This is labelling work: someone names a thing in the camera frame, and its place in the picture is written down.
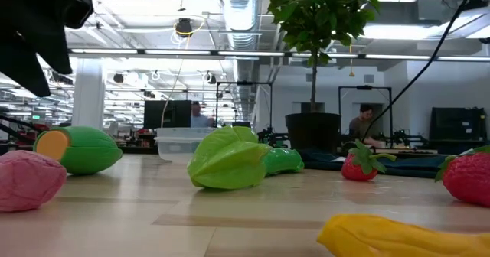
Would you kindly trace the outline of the black background cabinet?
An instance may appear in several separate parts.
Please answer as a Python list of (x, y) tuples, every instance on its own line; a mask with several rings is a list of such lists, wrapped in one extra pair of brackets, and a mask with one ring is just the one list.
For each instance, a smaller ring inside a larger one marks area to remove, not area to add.
[(483, 108), (477, 107), (433, 107), (429, 137), (430, 141), (486, 141), (486, 112)]

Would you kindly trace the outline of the black background monitor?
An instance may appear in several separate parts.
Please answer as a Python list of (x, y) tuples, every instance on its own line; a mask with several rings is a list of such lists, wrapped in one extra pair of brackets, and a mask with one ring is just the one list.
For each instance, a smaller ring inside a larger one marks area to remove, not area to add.
[(145, 101), (143, 117), (145, 129), (187, 128), (190, 126), (190, 100)]

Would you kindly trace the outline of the black plant pot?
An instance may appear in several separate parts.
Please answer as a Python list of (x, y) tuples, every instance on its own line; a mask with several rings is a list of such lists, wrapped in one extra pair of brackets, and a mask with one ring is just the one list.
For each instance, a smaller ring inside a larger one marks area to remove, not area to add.
[(337, 151), (341, 116), (333, 113), (295, 113), (285, 117), (291, 147), (296, 150)]

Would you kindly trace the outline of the green toy corn cob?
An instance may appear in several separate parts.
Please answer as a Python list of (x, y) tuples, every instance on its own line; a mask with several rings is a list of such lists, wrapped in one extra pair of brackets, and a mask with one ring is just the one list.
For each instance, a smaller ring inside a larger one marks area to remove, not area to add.
[(69, 174), (91, 175), (112, 167), (123, 155), (112, 137), (88, 126), (68, 126), (42, 132), (33, 151), (53, 158)]

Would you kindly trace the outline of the green leafy artificial plant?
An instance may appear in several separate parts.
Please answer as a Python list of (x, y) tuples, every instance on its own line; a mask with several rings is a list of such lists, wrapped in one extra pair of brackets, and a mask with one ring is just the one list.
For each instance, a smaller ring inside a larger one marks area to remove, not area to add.
[(318, 67), (331, 60), (327, 48), (332, 41), (350, 46), (375, 19), (379, 0), (269, 0), (273, 23), (285, 33), (283, 41), (296, 53), (309, 53), (312, 68), (310, 111), (317, 112)]

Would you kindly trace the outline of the clear plastic tupperware bowl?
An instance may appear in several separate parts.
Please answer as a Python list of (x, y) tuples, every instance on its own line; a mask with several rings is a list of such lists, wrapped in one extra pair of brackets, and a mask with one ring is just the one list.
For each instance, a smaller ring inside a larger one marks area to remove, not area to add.
[(194, 153), (202, 140), (216, 128), (157, 128), (154, 137), (158, 154), (164, 161), (173, 154)]

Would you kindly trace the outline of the red toy strawberry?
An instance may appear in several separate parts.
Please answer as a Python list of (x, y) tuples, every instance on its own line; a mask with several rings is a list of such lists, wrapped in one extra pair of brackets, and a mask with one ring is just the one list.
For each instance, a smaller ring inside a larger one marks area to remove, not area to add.
[(490, 207), (490, 145), (446, 157), (437, 181), (457, 200)]
[(358, 139), (355, 146), (348, 150), (348, 155), (341, 167), (341, 175), (351, 181), (371, 181), (379, 172), (385, 173), (387, 168), (379, 162), (379, 158), (395, 161), (394, 155), (374, 154), (371, 149)]

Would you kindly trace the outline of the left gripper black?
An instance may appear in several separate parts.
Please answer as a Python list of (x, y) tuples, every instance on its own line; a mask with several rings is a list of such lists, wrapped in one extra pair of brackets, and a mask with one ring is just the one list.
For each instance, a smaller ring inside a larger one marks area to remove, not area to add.
[(30, 41), (52, 69), (72, 74), (64, 29), (81, 28), (92, 0), (0, 0), (0, 72), (38, 97), (51, 94)]

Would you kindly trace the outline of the person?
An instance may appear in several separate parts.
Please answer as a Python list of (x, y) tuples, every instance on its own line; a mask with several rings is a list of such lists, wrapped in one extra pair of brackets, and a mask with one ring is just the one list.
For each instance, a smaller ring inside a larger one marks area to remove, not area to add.
[(201, 113), (201, 105), (197, 101), (194, 101), (191, 104), (191, 127), (192, 128), (214, 127), (214, 119), (207, 117)]
[(368, 133), (368, 127), (373, 117), (372, 105), (362, 103), (360, 105), (359, 115), (349, 123), (349, 135), (354, 139), (362, 140), (365, 145), (375, 148), (383, 148), (385, 144), (371, 137)]

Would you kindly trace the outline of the navy folded cloth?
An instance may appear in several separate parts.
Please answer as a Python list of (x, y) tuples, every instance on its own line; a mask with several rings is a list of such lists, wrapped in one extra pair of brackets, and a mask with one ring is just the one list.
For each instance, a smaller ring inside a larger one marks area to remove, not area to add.
[[(338, 155), (312, 149), (299, 150), (305, 169), (340, 171), (342, 161), (335, 161)], [(378, 158), (386, 167), (385, 174), (401, 177), (420, 177), (434, 179), (439, 166), (445, 161), (445, 155), (398, 155), (395, 161)]]

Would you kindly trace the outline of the pink toy lychee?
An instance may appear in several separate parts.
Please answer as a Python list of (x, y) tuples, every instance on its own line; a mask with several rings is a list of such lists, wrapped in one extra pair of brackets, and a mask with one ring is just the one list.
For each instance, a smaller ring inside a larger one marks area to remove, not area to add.
[(0, 212), (34, 210), (50, 201), (67, 179), (67, 170), (53, 158), (33, 151), (0, 156)]

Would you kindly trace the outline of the overhead light bar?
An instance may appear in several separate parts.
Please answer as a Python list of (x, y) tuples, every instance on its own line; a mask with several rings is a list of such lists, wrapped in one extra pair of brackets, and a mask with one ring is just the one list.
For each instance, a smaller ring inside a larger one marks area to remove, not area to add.
[[(69, 54), (89, 54), (101, 57), (135, 57), (135, 56), (176, 56), (176, 57), (268, 57), (268, 58), (308, 58), (309, 53), (298, 54), (295, 52), (280, 51), (244, 51), (244, 50), (175, 50), (175, 49), (109, 49), (109, 48), (77, 48), (69, 49)], [(328, 53), (333, 59), (349, 60), (413, 60), (428, 61), (431, 56), (427, 55), (400, 55), (400, 54), (350, 54), (350, 53)]]

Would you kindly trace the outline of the black background station frame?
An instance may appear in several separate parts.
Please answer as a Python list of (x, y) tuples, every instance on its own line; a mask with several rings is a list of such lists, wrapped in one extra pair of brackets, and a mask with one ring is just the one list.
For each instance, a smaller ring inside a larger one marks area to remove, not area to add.
[(338, 114), (341, 115), (341, 101), (343, 99), (343, 96), (341, 95), (341, 91), (343, 89), (356, 89), (356, 90), (379, 90), (379, 89), (384, 89), (388, 92), (388, 104), (385, 106), (384, 110), (380, 113), (380, 115), (375, 119), (381, 119), (384, 114), (387, 112), (389, 115), (389, 130), (390, 130), (390, 136), (389, 136), (389, 142), (390, 146), (394, 145), (394, 124), (393, 124), (393, 96), (392, 96), (392, 88), (389, 86), (369, 86), (369, 85), (359, 85), (359, 86), (339, 86), (338, 87)]

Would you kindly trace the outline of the yellow toy chili pepper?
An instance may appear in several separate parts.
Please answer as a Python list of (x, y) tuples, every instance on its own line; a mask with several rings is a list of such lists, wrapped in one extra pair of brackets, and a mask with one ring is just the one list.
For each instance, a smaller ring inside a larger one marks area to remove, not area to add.
[(332, 216), (317, 242), (334, 257), (490, 257), (490, 233), (440, 232), (371, 214)]

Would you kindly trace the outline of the silver ceiling duct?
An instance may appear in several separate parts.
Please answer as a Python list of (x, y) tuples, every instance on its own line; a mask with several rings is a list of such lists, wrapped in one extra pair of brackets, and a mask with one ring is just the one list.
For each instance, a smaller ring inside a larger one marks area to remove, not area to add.
[[(257, 49), (258, 35), (252, 35), (252, 31), (258, 31), (258, 14), (260, 12), (260, 0), (222, 0), (223, 16), (231, 50), (250, 51)], [(234, 61), (234, 75), (236, 81), (254, 81), (257, 77), (258, 64), (253, 60), (236, 59)], [(238, 106), (242, 112), (251, 112), (254, 107), (252, 86), (238, 86)]]

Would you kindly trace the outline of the white building column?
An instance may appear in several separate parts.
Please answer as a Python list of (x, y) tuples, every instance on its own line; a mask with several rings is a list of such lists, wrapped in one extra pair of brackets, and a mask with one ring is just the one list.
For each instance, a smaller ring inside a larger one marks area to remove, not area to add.
[(71, 125), (103, 129), (106, 73), (101, 59), (78, 59)]

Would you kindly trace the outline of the lime green toy starfruit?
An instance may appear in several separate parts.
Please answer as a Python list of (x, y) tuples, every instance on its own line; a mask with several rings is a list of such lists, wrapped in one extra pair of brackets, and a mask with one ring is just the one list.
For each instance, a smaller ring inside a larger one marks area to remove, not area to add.
[(194, 151), (188, 176), (196, 187), (237, 190), (256, 186), (266, 175), (262, 159), (270, 149), (249, 127), (218, 128)]

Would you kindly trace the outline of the green toy cucumber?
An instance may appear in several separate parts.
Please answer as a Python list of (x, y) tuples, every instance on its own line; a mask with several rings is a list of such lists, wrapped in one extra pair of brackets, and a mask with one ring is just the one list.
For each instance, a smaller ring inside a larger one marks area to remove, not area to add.
[(305, 167), (297, 150), (288, 148), (272, 148), (262, 162), (266, 168), (266, 176), (298, 173)]

